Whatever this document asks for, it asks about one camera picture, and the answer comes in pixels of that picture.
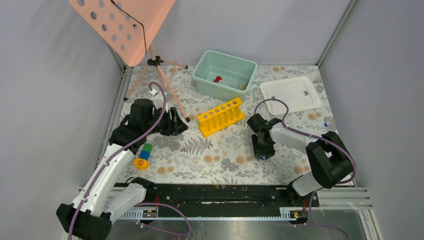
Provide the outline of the yellow test tube rack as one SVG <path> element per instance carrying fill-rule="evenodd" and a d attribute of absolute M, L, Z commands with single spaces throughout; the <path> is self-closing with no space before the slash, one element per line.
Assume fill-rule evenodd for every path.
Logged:
<path fill-rule="evenodd" d="M 245 118 L 240 109 L 240 97 L 234 98 L 197 116 L 198 128 L 204 138 L 209 137 Z"/>

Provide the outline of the white wash bottle red cap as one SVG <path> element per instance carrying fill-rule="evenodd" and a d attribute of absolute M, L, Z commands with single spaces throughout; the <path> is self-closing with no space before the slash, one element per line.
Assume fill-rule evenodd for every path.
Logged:
<path fill-rule="evenodd" d="M 221 76 L 217 76 L 214 80 L 214 83 L 225 85 L 227 86 L 229 84 L 228 80 L 226 78 L 222 78 Z"/>

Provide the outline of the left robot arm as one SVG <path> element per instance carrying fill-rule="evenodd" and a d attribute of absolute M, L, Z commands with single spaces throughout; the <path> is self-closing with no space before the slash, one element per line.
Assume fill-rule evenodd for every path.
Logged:
<path fill-rule="evenodd" d="M 152 134 L 177 136 L 188 129 L 176 107 L 155 106 L 150 99 L 136 99 L 112 132 L 102 160 L 78 196 L 59 205 L 56 215 L 69 238 L 104 240 L 112 225 L 134 205 L 152 204 L 155 192 L 138 182 L 130 183 L 108 201 L 123 168 L 135 158 Z"/>

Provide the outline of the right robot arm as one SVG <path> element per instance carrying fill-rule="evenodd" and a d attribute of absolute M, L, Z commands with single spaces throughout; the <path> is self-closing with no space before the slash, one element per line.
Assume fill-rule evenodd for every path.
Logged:
<path fill-rule="evenodd" d="M 344 143 L 334 131 L 317 136 L 283 125 L 277 118 L 265 120 L 260 114 L 251 116 L 247 125 L 253 131 L 252 147 L 257 160 L 267 160 L 276 153 L 275 144 L 294 148 L 307 156 L 310 171 L 289 183 L 287 201 L 301 205 L 307 195 L 319 189 L 331 189 L 349 174 L 355 165 Z"/>

